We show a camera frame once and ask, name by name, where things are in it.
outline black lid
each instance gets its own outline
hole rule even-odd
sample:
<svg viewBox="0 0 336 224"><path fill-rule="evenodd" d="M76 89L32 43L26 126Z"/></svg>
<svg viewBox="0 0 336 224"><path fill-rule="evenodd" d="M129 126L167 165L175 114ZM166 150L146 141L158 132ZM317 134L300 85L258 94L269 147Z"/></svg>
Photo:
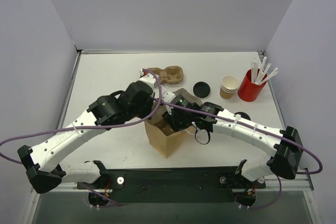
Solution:
<svg viewBox="0 0 336 224"><path fill-rule="evenodd" d="M235 115L237 115L237 114L241 115L242 118L251 121L250 116L248 114L246 114L245 112L236 112Z"/></svg>
<svg viewBox="0 0 336 224"><path fill-rule="evenodd" d="M194 85L194 94L199 98L205 98L210 94L210 86L208 83L200 81Z"/></svg>

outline stacked paper cups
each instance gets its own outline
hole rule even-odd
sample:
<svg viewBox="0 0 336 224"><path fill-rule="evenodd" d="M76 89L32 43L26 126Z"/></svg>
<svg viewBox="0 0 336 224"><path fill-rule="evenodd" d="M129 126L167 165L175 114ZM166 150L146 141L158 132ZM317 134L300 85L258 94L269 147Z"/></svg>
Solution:
<svg viewBox="0 0 336 224"><path fill-rule="evenodd" d="M222 79L220 88L220 96L224 99L230 99L239 88L239 81L236 77L226 76Z"/></svg>

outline black bracket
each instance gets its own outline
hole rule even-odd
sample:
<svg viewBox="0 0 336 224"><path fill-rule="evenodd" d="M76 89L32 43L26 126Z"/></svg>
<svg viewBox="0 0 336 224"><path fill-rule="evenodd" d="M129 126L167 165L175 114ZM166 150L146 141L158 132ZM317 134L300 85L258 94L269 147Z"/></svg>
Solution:
<svg viewBox="0 0 336 224"><path fill-rule="evenodd" d="M280 133L285 138L302 145L299 133L295 128L288 126L285 131L280 130ZM295 179L303 151L283 140L281 140L280 144L274 145L274 148L277 149L277 152L267 162L271 171L279 177Z"/></svg>
<svg viewBox="0 0 336 224"><path fill-rule="evenodd" d="M240 174L235 175L237 166L165 168L165 169L108 169L112 178L109 196L122 204L127 203L191 203L191 202L232 202L225 185L220 182L226 177L232 189L252 187L252 182ZM124 178L122 187L113 183L118 177ZM94 189L104 186L89 185ZM102 206L104 201L94 195L89 196L91 203Z"/></svg>
<svg viewBox="0 0 336 224"><path fill-rule="evenodd" d="M26 174L29 182L38 194L44 194L56 188L62 182L62 178L66 175L59 165L50 173L40 171L39 164L34 164L31 159L32 157L30 154L32 153L32 149L27 145L19 148L17 153L27 170Z"/></svg>

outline white tabletop surface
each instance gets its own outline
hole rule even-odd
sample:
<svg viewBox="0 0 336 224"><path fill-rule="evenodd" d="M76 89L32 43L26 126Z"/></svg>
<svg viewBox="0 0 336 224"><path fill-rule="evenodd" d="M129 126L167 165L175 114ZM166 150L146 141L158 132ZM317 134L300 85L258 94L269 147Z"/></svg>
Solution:
<svg viewBox="0 0 336 224"><path fill-rule="evenodd" d="M164 87L174 91L181 87L193 94L193 85L205 81L211 93L203 102L216 103L231 112L246 112L252 121L281 128L281 121L266 85L254 102L244 102L237 94L229 100L219 96L224 76L234 75L242 80L250 68L256 52L165 53L165 54L97 54L82 55L64 126L71 123L101 95L125 90L139 78L139 69L165 68L178 65L183 68L184 80ZM235 166L242 159L262 155L262 151L227 135L212 134L208 145L198 144L193 136L169 158L163 158L150 144L144 123L132 127L112 129L101 134L71 153L66 160L85 162L100 160L106 168L163 168Z"/></svg>

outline white wall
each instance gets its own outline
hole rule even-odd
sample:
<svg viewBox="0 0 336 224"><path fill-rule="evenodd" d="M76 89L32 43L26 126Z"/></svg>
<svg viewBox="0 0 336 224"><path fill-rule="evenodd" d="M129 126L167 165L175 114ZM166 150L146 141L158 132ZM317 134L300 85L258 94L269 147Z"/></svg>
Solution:
<svg viewBox="0 0 336 224"><path fill-rule="evenodd" d="M0 0L0 141L55 129L76 50L50 0ZM10 157L37 140L1 147ZM31 185L0 158L0 222L21 223Z"/></svg>
<svg viewBox="0 0 336 224"><path fill-rule="evenodd" d="M313 175L323 223L334 223L336 175L336 0L293 0L266 49L279 67L273 84L287 125L324 164ZM317 165L305 156L310 170Z"/></svg>
<svg viewBox="0 0 336 224"><path fill-rule="evenodd" d="M265 49L292 0L51 0L79 49Z"/></svg>

